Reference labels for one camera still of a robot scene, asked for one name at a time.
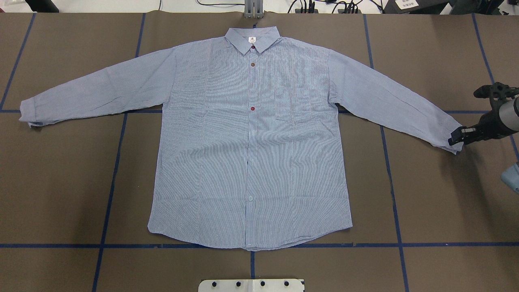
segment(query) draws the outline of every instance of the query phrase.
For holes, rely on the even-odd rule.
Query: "brown table surface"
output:
[[[48,88],[255,23],[372,65],[465,125],[490,109],[475,89],[519,86],[511,16],[0,14],[0,291],[196,291],[251,277],[303,278],[307,292],[518,291],[519,195],[499,179],[519,159],[513,138],[452,155],[341,114],[353,228],[251,253],[148,232],[160,107],[18,121],[20,101]]]

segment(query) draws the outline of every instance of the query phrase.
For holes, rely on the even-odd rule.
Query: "shirt's left sleeve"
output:
[[[447,142],[461,126],[450,115],[389,77],[335,51],[329,53],[329,103],[454,154],[461,150],[463,143]]]
[[[170,48],[143,55],[26,99],[20,121],[45,126],[165,103],[175,77],[174,52]]]

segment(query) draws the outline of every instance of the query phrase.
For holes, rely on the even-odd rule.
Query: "shirt collar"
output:
[[[256,37],[256,42],[254,44],[249,43],[249,36]],[[230,28],[225,34],[225,38],[244,55],[253,45],[261,54],[263,51],[272,46],[280,37],[281,36],[279,35],[278,28],[275,26],[260,29]]]

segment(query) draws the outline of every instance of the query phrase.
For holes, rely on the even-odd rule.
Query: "shirt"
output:
[[[107,67],[22,101],[20,121],[44,126],[162,104],[149,231],[263,250],[352,226],[335,103],[461,150],[447,143],[460,125],[431,102],[276,27],[231,28]]]

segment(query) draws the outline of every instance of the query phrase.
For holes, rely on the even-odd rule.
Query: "white floor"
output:
[[[168,12],[228,12],[243,11],[243,6],[202,6],[196,0],[53,0],[61,12],[148,12],[160,10]],[[200,0],[201,3],[243,3],[243,0]],[[264,0],[264,10],[277,13],[286,13],[292,0]],[[316,2],[319,13],[331,13],[335,4]],[[6,12],[32,12],[23,0],[0,0],[0,7]],[[294,4],[300,8],[299,1]],[[507,4],[507,0],[499,6],[501,11],[511,15],[518,15],[519,8]],[[370,0],[359,3],[359,9],[364,14],[379,14],[377,6]],[[447,5],[442,14],[448,14],[450,6]]]

